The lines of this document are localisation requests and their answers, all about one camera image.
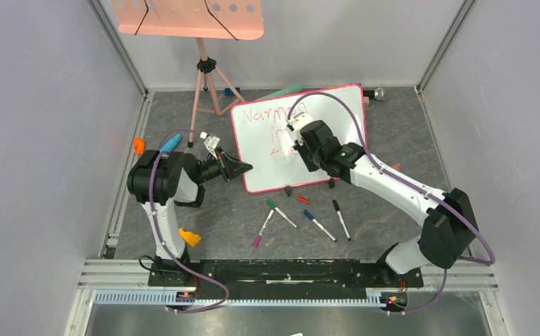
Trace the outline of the pink framed whiteboard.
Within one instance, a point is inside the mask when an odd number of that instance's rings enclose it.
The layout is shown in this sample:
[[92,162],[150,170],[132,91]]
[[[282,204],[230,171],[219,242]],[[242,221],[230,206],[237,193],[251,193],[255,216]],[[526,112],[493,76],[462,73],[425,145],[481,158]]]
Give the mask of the pink framed whiteboard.
[[295,136],[287,129],[287,116],[309,113],[323,120],[342,144],[359,142],[366,135],[363,90],[357,84],[301,92],[251,101],[232,107],[230,116],[239,159],[252,165],[243,176],[248,193],[264,193],[329,180],[319,169],[307,170],[293,149]]

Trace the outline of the red marker cap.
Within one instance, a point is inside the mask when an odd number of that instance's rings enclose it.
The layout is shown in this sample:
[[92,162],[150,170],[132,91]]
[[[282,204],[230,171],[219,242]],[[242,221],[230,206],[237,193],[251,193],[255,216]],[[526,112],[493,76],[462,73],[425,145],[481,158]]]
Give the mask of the red marker cap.
[[309,204],[309,203],[310,203],[309,199],[307,199],[307,198],[305,198],[305,197],[303,197],[303,196],[297,196],[296,199],[297,199],[298,201],[302,202],[303,204]]

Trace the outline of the black whiteboard marker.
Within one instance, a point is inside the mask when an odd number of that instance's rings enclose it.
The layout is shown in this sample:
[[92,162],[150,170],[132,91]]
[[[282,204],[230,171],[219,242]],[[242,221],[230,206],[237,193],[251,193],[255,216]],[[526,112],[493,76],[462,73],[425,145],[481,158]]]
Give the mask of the black whiteboard marker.
[[344,233],[345,233],[345,235],[346,235],[347,241],[350,242],[350,241],[352,240],[352,237],[351,237],[351,234],[349,233],[349,230],[348,230],[348,228],[347,228],[347,226],[346,226],[346,224],[345,224],[345,220],[344,220],[344,218],[343,218],[343,216],[342,216],[342,212],[341,212],[340,206],[339,206],[339,204],[338,204],[338,202],[337,202],[336,199],[333,199],[333,200],[332,200],[332,203],[333,203],[335,212],[336,212],[336,214],[337,214],[337,216],[338,216],[338,219],[339,219],[339,221],[340,221],[340,224],[342,225],[342,228],[343,228]]

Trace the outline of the blue whiteboard marker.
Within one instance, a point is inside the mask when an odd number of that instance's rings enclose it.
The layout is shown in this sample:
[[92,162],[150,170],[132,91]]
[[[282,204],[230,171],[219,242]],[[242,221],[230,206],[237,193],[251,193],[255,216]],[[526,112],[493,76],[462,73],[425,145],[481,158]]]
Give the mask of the blue whiteboard marker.
[[312,221],[323,233],[325,233],[334,243],[336,243],[338,240],[337,238],[328,231],[327,228],[325,228],[307,209],[303,211],[304,215]]

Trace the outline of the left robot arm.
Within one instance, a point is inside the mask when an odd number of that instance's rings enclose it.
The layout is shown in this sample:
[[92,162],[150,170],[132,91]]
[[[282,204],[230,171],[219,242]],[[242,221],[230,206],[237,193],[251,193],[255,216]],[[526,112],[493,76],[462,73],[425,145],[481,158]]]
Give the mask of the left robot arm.
[[147,268],[151,281],[187,284],[193,275],[176,207],[201,207],[203,183],[221,177],[229,182],[253,169],[217,148],[206,159],[191,153],[145,150],[127,176],[127,189],[145,210],[155,235],[155,256]]

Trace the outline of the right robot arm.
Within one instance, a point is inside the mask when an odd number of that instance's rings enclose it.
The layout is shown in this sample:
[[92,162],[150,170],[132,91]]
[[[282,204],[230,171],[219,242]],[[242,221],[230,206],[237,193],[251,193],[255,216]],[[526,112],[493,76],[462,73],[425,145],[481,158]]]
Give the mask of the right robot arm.
[[341,144],[322,120],[299,115],[287,128],[295,135],[294,148],[309,171],[320,169],[332,178],[375,193],[421,227],[419,236],[394,244],[380,256],[377,275],[383,284],[394,286],[410,271],[429,264],[448,270],[475,239],[476,231],[458,218],[473,216],[463,191],[429,188],[388,169],[362,145]]

